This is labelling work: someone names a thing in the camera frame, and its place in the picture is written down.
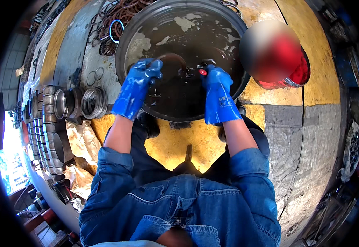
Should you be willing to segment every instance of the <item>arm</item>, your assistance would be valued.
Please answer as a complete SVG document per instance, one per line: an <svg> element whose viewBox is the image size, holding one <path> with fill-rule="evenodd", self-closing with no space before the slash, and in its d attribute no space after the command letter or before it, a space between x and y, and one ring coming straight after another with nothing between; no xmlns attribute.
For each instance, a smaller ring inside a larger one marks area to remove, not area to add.
<svg viewBox="0 0 359 247"><path fill-rule="evenodd" d="M206 124L223 124L231 156L231 185L242 192L264 243L278 246L281 227L277 221L274 186L268 179L268 158L258 149L229 95L233 83L230 76L213 65L207 66L206 71L208 74L203 78L207 92Z"/></svg>
<svg viewBox="0 0 359 247"><path fill-rule="evenodd" d="M133 121L153 78L161 77L162 62L156 60L146 68L151 60L141 60L130 69L112 108L111 113L116 114L116 118L104 146L98 152L97 172L91 193L79 216L82 241L93 230L95 220L112 210L136 187L131 175L133 159L130 155Z"/></svg>

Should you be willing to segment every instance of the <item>dark oily liquid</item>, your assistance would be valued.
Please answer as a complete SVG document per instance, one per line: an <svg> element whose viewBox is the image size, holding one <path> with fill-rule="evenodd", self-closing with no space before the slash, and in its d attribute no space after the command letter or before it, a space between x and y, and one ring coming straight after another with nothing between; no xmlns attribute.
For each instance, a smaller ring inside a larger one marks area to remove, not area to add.
<svg viewBox="0 0 359 247"><path fill-rule="evenodd" d="M206 63L214 62L230 74L234 82L231 95L241 85L244 69L239 59L239 34L226 19L213 12L188 8L166 13L145 22L136 36L141 39L131 41L127 67L140 57L156 58L166 53L181 56L187 66L187 71L183 72L178 59L162 59L163 78L155 80L144 102L151 110L176 118L203 115L206 91L198 70Z"/></svg>

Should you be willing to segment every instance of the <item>dark pants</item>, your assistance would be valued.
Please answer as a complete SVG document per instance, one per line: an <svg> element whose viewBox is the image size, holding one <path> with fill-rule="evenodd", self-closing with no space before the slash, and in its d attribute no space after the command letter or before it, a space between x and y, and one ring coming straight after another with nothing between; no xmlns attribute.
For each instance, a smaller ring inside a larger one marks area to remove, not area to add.
<svg viewBox="0 0 359 247"><path fill-rule="evenodd" d="M243 116L243 119L253 138L255 139L261 153L268 157L270 155L269 142L262 129L246 116ZM144 146L146 137L146 130L136 119L133 125L130 151L134 164L132 176L136 182L136 186L142 186L147 183L166 180L169 177L176 175L172 171L164 168L164 166L162 166L159 161L148 155ZM211 165L208 171L202 174L202 177L220 183L230 184L229 159L230 155L226 145L226 151Z"/></svg>

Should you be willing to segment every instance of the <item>hand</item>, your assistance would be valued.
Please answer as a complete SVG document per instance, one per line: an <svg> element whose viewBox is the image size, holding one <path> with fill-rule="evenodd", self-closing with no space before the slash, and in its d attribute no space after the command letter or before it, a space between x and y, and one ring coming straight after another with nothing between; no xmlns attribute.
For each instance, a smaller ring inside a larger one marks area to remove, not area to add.
<svg viewBox="0 0 359 247"><path fill-rule="evenodd" d="M148 87L155 82L155 78L162 78L160 69L163 62L155 60L147 68L152 60L152 58L141 59L130 69L123 82L121 92L112 107L112 114L118 114L134 121L144 103Z"/></svg>
<svg viewBox="0 0 359 247"><path fill-rule="evenodd" d="M207 125L215 125L236 119L242 119L236 104L230 96L233 80L222 68L210 64L205 68L207 75L202 76L203 87L206 89Z"/></svg>

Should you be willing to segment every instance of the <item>concrete floor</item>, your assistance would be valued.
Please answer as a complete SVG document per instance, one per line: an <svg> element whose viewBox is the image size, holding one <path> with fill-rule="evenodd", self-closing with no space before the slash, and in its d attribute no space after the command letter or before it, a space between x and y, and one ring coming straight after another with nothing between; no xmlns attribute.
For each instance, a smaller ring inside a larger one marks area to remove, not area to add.
<svg viewBox="0 0 359 247"><path fill-rule="evenodd" d="M38 44L44 55L41 54L38 62L36 79L32 80L31 72L26 87L37 89L52 84L70 87L78 76L81 86L86 86L89 72L102 66L103 79L93 86L103 86L109 103L113 104L120 91L114 56L101 56L98 47L86 44L93 28L90 18L103 4L103 0L70 2ZM299 37L311 65L310 80L303 88L265 90L251 78L239 97L247 116L265 130L269 139L270 179L276 190L281 246L290 246L307 224L336 160L340 159L337 152L342 132L339 81L325 33L305 1L239 0L238 7L248 27L261 20L286 22ZM114 119L106 115L92 120L101 142ZM218 128L206 125L204 120L194 121L191 127L181 130L170 129L164 120L158 123L160 136L147 140L145 146L169 170L184 161L188 144L193 145L192 162L201 172L224 152L225 144L218 139Z"/></svg>

